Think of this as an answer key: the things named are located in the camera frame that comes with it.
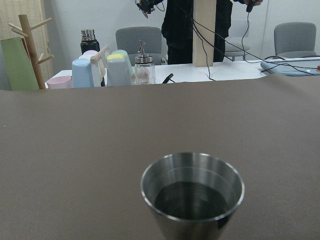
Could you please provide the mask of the grey chair left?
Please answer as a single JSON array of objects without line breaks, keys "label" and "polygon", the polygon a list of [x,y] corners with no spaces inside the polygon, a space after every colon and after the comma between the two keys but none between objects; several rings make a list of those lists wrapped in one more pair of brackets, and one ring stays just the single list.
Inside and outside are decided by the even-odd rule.
[{"label": "grey chair left", "polygon": [[131,65],[135,65],[135,57],[141,46],[141,41],[145,42],[144,52],[153,58],[155,65],[167,63],[166,54],[162,52],[163,37],[158,27],[138,26],[118,29],[115,32],[118,50],[127,52]]}]

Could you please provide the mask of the green board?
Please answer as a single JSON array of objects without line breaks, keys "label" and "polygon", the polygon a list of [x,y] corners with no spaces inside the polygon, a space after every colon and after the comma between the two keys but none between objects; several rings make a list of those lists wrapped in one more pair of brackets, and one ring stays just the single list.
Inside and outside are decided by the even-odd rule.
[{"label": "green board", "polygon": [[38,82],[21,37],[0,41],[12,91],[38,90]]}]

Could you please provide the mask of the pink cup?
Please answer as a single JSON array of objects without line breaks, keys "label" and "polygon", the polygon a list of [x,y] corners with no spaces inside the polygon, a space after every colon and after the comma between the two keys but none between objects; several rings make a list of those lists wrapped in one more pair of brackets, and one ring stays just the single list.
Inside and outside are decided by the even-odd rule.
[{"label": "pink cup", "polygon": [[58,76],[50,78],[47,82],[50,89],[70,89],[72,88],[71,76]]}]

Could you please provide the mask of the grey chair right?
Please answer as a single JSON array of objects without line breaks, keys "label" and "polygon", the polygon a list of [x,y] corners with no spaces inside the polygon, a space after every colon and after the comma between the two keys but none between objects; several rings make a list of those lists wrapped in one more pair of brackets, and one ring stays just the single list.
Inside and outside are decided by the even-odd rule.
[{"label": "grey chair right", "polygon": [[283,58],[313,57],[317,27],[310,22],[285,22],[274,28],[275,55]]}]

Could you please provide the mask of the grey yellow cup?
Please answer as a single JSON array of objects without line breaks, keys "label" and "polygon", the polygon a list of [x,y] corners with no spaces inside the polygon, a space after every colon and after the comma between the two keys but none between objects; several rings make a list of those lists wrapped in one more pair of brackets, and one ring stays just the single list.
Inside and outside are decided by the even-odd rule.
[{"label": "grey yellow cup", "polygon": [[127,58],[120,53],[114,53],[106,58],[107,86],[130,86],[132,84],[132,69]]}]

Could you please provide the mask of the wooden plank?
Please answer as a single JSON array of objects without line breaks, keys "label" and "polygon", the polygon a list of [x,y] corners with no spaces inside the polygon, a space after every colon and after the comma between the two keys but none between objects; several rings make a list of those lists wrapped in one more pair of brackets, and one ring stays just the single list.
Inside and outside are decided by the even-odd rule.
[{"label": "wooden plank", "polygon": [[192,63],[195,67],[213,66],[216,4],[215,0],[193,1]]}]

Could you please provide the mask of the person in black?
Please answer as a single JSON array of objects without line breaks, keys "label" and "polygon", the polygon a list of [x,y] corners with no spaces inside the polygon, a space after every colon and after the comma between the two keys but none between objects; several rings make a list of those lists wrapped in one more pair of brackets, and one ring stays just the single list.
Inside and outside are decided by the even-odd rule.
[{"label": "person in black", "polygon": [[[225,38],[229,36],[233,0],[216,2],[213,62],[225,57]],[[169,65],[193,62],[193,6],[192,0],[168,0],[161,34],[166,39]]]}]

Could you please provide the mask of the grey chair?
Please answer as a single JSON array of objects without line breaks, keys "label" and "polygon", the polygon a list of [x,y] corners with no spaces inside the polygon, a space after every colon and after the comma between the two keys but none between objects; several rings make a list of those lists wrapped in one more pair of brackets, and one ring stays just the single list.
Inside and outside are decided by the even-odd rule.
[{"label": "grey chair", "polygon": [[317,27],[310,22],[285,22],[274,28],[275,55],[283,58],[313,57]]},{"label": "grey chair", "polygon": [[131,65],[135,65],[135,57],[141,46],[141,41],[145,42],[144,52],[153,58],[155,65],[167,63],[166,54],[162,52],[163,37],[158,27],[138,26],[118,29],[115,32],[118,50],[127,52]]}]

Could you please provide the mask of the blue cup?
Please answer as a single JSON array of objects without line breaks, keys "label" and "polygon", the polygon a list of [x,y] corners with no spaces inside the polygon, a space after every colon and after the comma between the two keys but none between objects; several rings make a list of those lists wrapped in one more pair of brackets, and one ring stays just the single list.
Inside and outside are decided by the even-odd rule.
[{"label": "blue cup", "polygon": [[72,87],[94,87],[91,62],[88,59],[78,58],[72,62]]}]

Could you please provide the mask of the wooden mug tree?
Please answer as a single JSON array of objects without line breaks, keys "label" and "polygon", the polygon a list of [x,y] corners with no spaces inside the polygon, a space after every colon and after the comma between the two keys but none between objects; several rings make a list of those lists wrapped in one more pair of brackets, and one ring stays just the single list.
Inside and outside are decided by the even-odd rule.
[{"label": "wooden mug tree", "polygon": [[53,54],[47,54],[45,55],[42,53],[40,57],[37,55],[36,47],[34,38],[32,35],[32,30],[35,30],[41,26],[44,26],[45,24],[53,21],[53,18],[50,17],[46,20],[41,21],[40,23],[30,26],[28,16],[26,14],[20,14],[19,16],[19,22],[21,27],[18,27],[12,23],[9,23],[8,25],[11,27],[11,31],[24,37],[26,47],[29,53],[30,62],[37,80],[37,84],[40,90],[46,90],[45,86],[45,80],[41,71],[40,64],[45,63],[51,59],[54,58]]}]

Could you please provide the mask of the black thermos bottle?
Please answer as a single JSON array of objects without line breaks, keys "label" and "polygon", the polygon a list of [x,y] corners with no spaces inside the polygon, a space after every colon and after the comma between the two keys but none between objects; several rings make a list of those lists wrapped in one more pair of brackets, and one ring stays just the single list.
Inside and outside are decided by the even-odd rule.
[{"label": "black thermos bottle", "polygon": [[81,43],[80,43],[81,54],[83,55],[86,51],[94,50],[99,52],[100,44],[96,39],[94,29],[82,29],[81,30]]}]

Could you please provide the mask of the glass oil dispenser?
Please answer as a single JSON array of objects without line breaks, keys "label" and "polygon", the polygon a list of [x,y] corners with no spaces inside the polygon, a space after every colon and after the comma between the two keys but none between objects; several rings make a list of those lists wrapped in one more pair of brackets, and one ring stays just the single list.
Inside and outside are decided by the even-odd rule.
[{"label": "glass oil dispenser", "polygon": [[153,57],[145,53],[146,43],[143,40],[139,41],[140,46],[135,57],[135,80],[137,85],[155,84],[155,65]]}]

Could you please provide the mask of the steel double jigger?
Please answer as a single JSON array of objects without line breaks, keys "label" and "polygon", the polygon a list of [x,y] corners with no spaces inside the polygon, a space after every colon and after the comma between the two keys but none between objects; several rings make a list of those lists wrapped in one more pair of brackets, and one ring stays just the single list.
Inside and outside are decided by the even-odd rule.
[{"label": "steel double jigger", "polygon": [[245,184],[228,162],[181,152],[150,164],[140,190],[166,240],[217,240],[241,205]]}]

